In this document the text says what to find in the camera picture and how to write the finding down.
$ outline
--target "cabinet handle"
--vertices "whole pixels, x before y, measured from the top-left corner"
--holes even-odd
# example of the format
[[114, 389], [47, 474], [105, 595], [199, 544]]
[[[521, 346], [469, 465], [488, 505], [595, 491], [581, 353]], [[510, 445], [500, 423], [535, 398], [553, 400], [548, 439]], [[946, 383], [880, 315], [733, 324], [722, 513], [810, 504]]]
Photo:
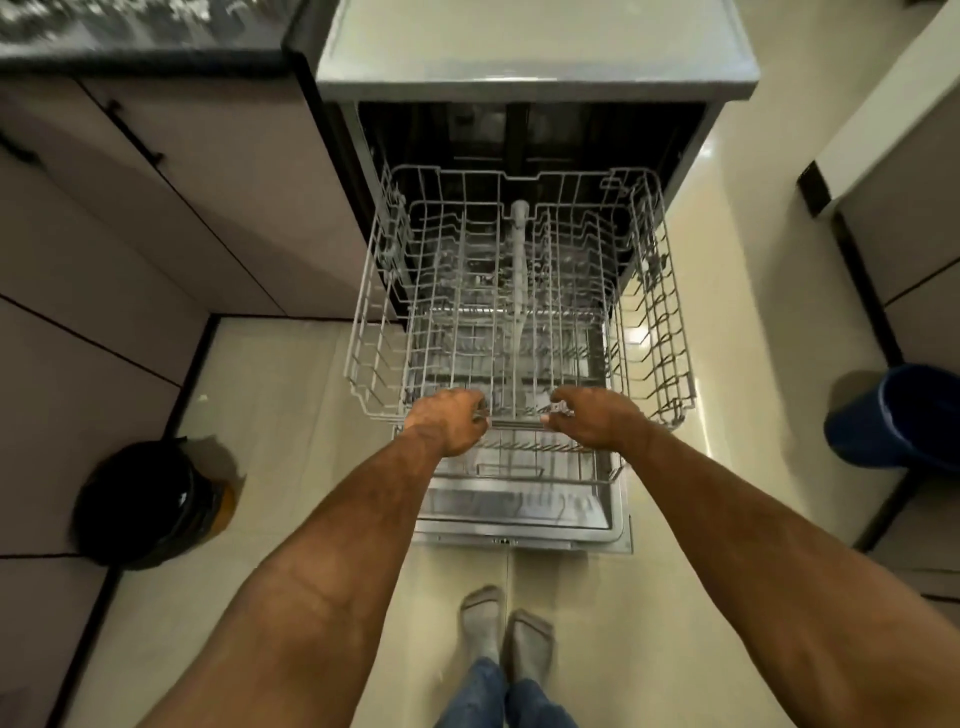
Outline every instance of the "cabinet handle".
[[3, 147], [11, 157], [17, 159], [18, 161], [22, 161], [24, 164], [32, 164], [36, 167], [43, 166], [43, 162], [40, 161], [39, 154], [32, 149], [21, 147], [2, 131], [0, 131], [0, 147]]
[[104, 108], [104, 113], [107, 115], [107, 118], [113, 122], [113, 125], [120, 130], [120, 133], [127, 138], [133, 148], [139, 152], [147, 161], [150, 162], [150, 165], [156, 169], [156, 166], [160, 164], [164, 157], [160, 152], [151, 152], [147, 145], [143, 143], [139, 136], [133, 133], [127, 122], [124, 121], [120, 112], [123, 111], [123, 106], [116, 99], [111, 99], [107, 102], [107, 106]]

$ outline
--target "sock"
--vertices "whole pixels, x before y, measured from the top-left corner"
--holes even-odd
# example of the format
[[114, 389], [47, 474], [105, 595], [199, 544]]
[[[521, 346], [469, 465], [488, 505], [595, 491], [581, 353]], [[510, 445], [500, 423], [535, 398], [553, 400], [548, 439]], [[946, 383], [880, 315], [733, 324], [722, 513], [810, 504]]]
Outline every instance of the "sock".
[[511, 618], [514, 682], [530, 679], [543, 687], [553, 661], [553, 625], [524, 610]]
[[502, 615], [503, 592], [497, 587], [484, 587], [464, 599], [460, 606], [460, 625], [472, 663], [489, 657], [499, 664]]

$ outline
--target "blue bucket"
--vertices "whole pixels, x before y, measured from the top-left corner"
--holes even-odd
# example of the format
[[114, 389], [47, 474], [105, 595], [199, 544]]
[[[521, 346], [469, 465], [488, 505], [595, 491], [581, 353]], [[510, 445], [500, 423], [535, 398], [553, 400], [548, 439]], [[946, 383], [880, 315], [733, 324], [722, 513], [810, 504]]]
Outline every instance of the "blue bucket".
[[824, 434], [851, 465], [960, 473], [960, 376], [923, 364], [891, 369], [872, 391], [828, 414]]

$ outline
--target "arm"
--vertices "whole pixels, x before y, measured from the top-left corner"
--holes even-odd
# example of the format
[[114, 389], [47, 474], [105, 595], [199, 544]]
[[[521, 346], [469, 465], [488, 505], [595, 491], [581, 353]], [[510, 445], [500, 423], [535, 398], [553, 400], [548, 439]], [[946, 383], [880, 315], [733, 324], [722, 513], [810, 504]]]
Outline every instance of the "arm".
[[430, 477], [486, 431], [482, 399], [418, 400], [402, 433], [254, 570], [142, 728], [348, 728]]
[[960, 720], [960, 632], [887, 570], [648, 422], [627, 398], [562, 387], [545, 418], [620, 452], [713, 603], [801, 726]]

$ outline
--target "trash can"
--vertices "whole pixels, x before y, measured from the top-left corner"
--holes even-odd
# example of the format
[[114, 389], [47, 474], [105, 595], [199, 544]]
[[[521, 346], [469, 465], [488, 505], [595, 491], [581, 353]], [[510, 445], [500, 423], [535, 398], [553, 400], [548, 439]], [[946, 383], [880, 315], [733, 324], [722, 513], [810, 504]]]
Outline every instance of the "trash can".
[[864, 468], [927, 465], [960, 472], [960, 377], [905, 364], [873, 390], [827, 415], [834, 452]]
[[127, 446], [100, 463], [74, 504], [71, 530], [82, 556], [148, 569], [226, 527], [235, 495], [197, 472], [180, 441]]

